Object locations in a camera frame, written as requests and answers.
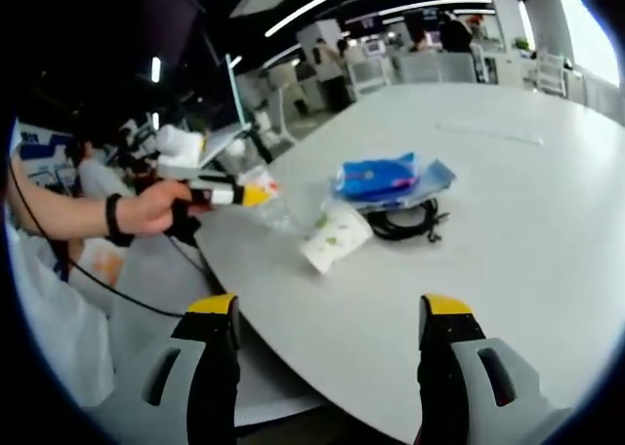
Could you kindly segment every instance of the white table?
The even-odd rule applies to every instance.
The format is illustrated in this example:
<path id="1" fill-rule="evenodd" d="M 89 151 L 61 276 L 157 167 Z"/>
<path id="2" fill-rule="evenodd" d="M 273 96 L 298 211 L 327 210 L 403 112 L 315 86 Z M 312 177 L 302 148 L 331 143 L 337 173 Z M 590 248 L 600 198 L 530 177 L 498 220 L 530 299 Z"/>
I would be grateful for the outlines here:
<path id="1" fill-rule="evenodd" d="M 539 372 L 558 406 L 589 394 L 625 320 L 625 130 L 578 104 L 484 85 L 392 86 L 272 164 L 309 220 L 348 159 L 416 150 L 458 176 L 442 241 L 368 242 L 322 277 L 248 210 L 196 238 L 242 313 L 304 380 L 406 443 L 421 422 L 419 298 L 468 303 Z"/>

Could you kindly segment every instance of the ceiling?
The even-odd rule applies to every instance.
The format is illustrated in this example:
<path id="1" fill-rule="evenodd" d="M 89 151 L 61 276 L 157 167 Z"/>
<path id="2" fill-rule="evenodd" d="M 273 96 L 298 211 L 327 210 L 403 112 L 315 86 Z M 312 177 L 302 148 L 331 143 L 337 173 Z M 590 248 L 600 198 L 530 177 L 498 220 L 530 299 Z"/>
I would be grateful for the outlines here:
<path id="1" fill-rule="evenodd" d="M 127 117 L 137 109 L 146 111 L 155 102 L 167 101 L 171 92 L 163 93 L 163 86 L 170 91 L 192 88 L 192 76 L 187 76 L 181 87 L 176 73 L 168 79 L 164 72 L 163 86 L 157 86 L 158 89 L 146 80 L 150 54 L 139 41 L 140 1 L 24 0 L 27 9 L 20 24 L 18 63 L 21 119 L 66 131 L 79 130 L 85 124 L 105 130 L 118 123 L 120 116 Z M 315 20 L 344 22 L 430 0 L 330 0 L 270 38 L 265 37 L 269 28 L 312 0 L 286 0 L 273 10 L 236 19 L 229 15 L 240 0 L 195 1 L 204 8 L 199 23 L 217 55 L 243 56 L 237 71 L 244 72 L 294 45 L 297 31 Z M 194 58 L 201 60 L 203 56 L 207 55 L 198 52 Z"/>

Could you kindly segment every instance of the black wristband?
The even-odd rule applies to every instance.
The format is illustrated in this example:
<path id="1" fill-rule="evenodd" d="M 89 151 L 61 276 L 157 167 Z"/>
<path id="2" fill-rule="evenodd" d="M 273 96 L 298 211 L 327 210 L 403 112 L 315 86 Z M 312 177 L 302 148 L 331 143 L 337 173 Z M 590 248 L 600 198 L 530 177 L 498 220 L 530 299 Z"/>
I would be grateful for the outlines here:
<path id="1" fill-rule="evenodd" d="M 116 240 L 125 237 L 126 235 L 119 230 L 117 224 L 117 201 L 121 198 L 120 194 L 111 194 L 106 199 L 106 225 L 108 226 L 108 235 L 111 239 Z"/>

